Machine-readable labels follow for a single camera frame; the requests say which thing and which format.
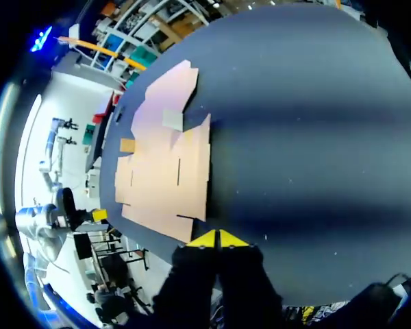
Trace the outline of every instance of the desk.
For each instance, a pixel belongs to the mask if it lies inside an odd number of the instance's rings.
[[[183,59],[199,67],[184,128],[212,114],[208,218],[195,236],[223,228],[257,243],[285,304],[348,300],[411,274],[411,81],[386,40],[326,6],[226,17],[140,75],[102,157],[116,229],[168,262],[179,243],[122,218],[114,173],[146,87]]]

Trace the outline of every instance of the cardboard sheet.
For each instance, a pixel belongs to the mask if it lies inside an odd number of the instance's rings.
[[[210,114],[186,132],[163,126],[163,118],[167,110],[182,115],[197,75],[184,60],[148,87],[131,126],[140,147],[119,158],[116,172],[122,215],[183,242],[190,241],[192,219],[206,220]]]

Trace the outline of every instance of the robotic arm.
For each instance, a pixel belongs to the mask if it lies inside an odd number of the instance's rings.
[[[77,124],[73,123],[72,118],[68,121],[59,118],[53,118],[50,127],[50,133],[47,137],[46,149],[45,149],[45,159],[40,161],[40,172],[46,182],[47,187],[51,192],[62,188],[62,184],[58,182],[59,177],[62,175],[62,151],[64,150],[65,144],[76,145],[75,141],[70,138],[57,137],[58,140],[58,153],[59,153],[59,169],[55,172],[55,180],[52,181],[49,173],[52,170],[52,153],[53,146],[55,144],[55,138],[58,135],[58,130],[63,127],[64,129],[77,130]]]

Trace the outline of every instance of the red object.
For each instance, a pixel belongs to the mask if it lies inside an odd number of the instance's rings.
[[[102,122],[102,116],[100,116],[100,115],[95,115],[95,116],[93,117],[92,122],[93,122],[93,123],[96,123],[96,124]]]

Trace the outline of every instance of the cable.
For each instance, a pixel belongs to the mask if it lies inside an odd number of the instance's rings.
[[[213,315],[211,316],[210,321],[213,320],[213,318],[216,316],[216,314],[218,314],[219,310],[220,310],[222,307],[224,307],[224,305],[221,305],[220,307],[218,307],[218,308],[216,309],[216,311],[215,311],[215,312],[213,313]]]

